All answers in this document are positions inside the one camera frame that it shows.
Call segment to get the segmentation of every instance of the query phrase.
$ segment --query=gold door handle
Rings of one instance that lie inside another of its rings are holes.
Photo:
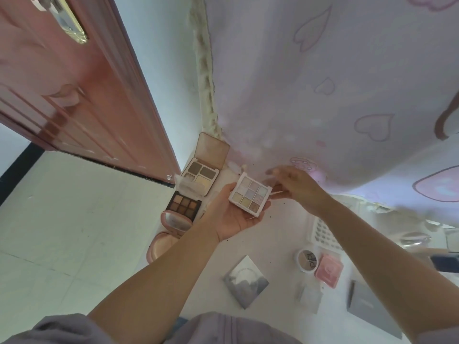
[[[40,11],[49,11],[59,26],[79,44],[88,42],[88,37],[65,0],[31,0]]]

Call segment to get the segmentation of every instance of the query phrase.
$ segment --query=white wall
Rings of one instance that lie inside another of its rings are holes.
[[[181,168],[201,131],[193,33],[183,0],[115,0]]]
[[[25,137],[0,124],[0,176],[29,144]]]

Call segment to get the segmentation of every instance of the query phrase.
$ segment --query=makeup palette lid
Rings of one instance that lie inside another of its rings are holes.
[[[225,165],[226,156],[230,150],[229,144],[218,140],[205,132],[201,132],[196,145],[195,158],[208,167],[222,169]]]
[[[175,189],[180,192],[181,195],[189,197],[193,200],[202,201],[203,196],[201,193],[204,192],[204,186],[201,183],[193,182],[187,178],[175,174]]]

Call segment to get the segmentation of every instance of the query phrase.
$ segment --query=purple sleeve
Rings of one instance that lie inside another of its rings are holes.
[[[30,331],[3,344],[115,344],[90,318],[82,314],[45,317]]]
[[[416,344],[457,344],[459,343],[459,327],[439,329],[422,333]]]

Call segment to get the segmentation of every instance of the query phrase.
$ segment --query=left arm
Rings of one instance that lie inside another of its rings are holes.
[[[89,317],[120,344],[159,344],[179,317],[219,241],[261,221],[228,201],[223,187],[206,214],[165,254],[109,294]]]

